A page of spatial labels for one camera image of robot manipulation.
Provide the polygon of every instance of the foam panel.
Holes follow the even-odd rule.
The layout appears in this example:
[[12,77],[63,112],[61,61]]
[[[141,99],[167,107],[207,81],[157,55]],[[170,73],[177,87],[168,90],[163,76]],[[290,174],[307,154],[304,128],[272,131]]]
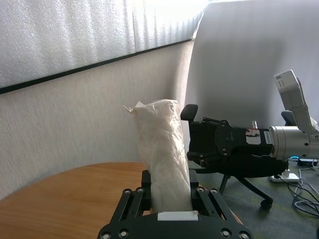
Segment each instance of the foam panel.
[[206,0],[136,0],[137,51],[191,39],[206,5]]
[[194,0],[147,2],[2,0],[0,88],[191,38]]

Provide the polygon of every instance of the white wall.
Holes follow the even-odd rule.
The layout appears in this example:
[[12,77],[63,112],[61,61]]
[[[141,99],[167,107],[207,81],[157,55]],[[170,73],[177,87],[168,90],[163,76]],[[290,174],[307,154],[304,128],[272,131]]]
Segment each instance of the white wall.
[[233,126],[284,125],[273,75],[292,69],[310,114],[319,120],[319,1],[257,0],[211,3],[198,28],[187,85],[197,120]]
[[178,99],[193,42],[174,45],[0,95],[0,199],[82,165],[138,161],[122,105]]

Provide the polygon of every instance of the black office chair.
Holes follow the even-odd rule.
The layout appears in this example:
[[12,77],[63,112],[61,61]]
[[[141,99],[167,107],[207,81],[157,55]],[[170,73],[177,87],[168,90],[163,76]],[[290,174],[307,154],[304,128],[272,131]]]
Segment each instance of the black office chair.
[[276,160],[268,157],[258,157],[242,150],[238,154],[232,154],[230,157],[220,159],[216,154],[215,134],[216,125],[221,121],[203,118],[202,121],[194,121],[197,113],[197,105],[186,105],[181,112],[181,119],[188,121],[190,144],[187,158],[201,165],[202,168],[196,169],[197,173],[215,173],[224,174],[219,192],[223,194],[227,180],[234,176],[239,182],[244,184],[251,191],[255,192],[264,200],[261,202],[261,208],[269,210],[272,207],[273,199],[256,188],[245,178],[268,177],[281,174],[288,168],[288,162]]

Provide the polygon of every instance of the white label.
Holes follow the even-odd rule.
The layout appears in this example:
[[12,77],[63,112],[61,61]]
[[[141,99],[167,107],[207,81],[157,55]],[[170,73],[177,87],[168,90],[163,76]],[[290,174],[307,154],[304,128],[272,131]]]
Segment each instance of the white label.
[[198,221],[197,211],[190,212],[161,212],[158,221]]
[[265,135],[266,144],[273,144],[269,131],[264,131],[264,135]]
[[248,144],[261,144],[259,130],[254,128],[249,128],[248,131],[246,131],[246,142]]

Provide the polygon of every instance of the chair armrest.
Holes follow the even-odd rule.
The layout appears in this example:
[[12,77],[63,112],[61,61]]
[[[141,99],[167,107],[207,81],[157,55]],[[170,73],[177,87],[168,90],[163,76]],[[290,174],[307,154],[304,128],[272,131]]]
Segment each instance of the chair armrest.
[[197,114],[198,105],[186,105],[180,113],[180,119],[192,122]]

